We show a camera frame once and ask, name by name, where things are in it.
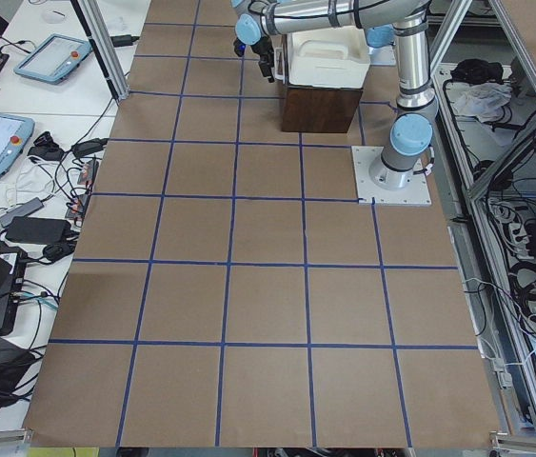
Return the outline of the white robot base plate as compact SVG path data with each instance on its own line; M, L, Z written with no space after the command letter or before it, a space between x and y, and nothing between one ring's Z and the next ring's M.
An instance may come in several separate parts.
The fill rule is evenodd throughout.
M382 161L383 147L353 146L352 165L360 205L429 207L432 204L422 160L393 171Z

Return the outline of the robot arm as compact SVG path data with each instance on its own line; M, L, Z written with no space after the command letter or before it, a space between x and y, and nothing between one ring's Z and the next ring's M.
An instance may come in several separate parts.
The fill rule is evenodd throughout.
M367 45L373 49L391 46L395 40L394 27L391 24L368 28L365 30Z
M381 155L368 167L379 188L405 189L433 137L437 112L430 82L427 42L428 1L232 1L235 33L242 43L293 32L353 26L370 30L391 25L397 74L394 121Z

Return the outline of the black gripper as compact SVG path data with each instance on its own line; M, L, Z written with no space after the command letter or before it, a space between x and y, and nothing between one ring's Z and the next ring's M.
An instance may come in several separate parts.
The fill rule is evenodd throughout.
M248 45L243 43L239 38L235 38L233 41L233 50L238 57L243 57L247 49L252 50L260 57L259 69L262 76L268 80L269 83L273 82L273 55L274 50L271 39L269 37L262 37L257 43Z

